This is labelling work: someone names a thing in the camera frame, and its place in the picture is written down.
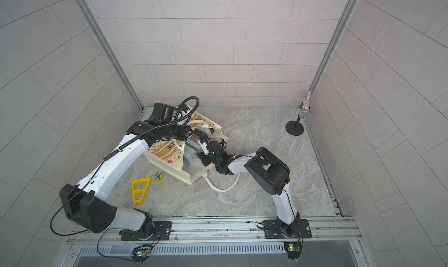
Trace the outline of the pink translucent pencil case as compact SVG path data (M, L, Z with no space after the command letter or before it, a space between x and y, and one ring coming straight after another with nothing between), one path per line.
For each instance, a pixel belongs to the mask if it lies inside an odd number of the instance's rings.
M192 141L195 144L201 144L201 142L198 142L200 140L200 137L196 134L193 134L189 137L189 141Z

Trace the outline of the floral canvas tote bag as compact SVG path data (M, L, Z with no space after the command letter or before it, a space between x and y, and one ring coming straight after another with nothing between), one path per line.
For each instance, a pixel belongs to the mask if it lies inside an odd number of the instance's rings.
M222 133L222 127L220 125L198 112L193 114L188 126L192 127L193 130L204 131L212 142L227 142L229 140ZM212 163L203 165L198 156L202 152L203 150L198 144L198 136L191 135L186 142L176 139L171 139L167 142L157 142L143 154L151 164L161 169L162 172L170 174L186 184L191 185L194 181L202 177L217 192L231 190L237 184L240 175L237 175L233 184L225 189L215 187L208 178L208 173L215 166Z

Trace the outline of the teal translucent pencil case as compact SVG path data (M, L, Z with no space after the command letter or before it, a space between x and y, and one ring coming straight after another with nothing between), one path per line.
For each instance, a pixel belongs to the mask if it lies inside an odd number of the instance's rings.
M192 141L185 143L184 156L198 157L198 154L202 152L203 150L199 144L195 144Z

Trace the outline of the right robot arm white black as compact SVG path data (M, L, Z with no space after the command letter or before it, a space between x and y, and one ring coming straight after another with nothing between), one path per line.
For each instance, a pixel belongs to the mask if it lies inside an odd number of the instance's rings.
M249 155L230 155L225 151L226 142L214 141L202 130L194 131L201 146L198 157L204 166L213 164L220 174L249 173L259 186L269 193L277 211L276 220L266 220L257 225L266 232L284 238L300 238L300 214L290 195L290 169L266 148L259 148Z

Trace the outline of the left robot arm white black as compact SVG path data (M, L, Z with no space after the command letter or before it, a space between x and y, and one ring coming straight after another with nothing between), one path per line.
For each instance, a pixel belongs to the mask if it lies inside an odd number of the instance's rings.
M106 203L106 199L121 176L154 143L170 139L184 142L190 134L188 125L135 122L118 147L94 171L76 185L66 184L61 189L59 196L66 217L94 233L113 228L138 239L150 238L154 227L149 213L117 208Z

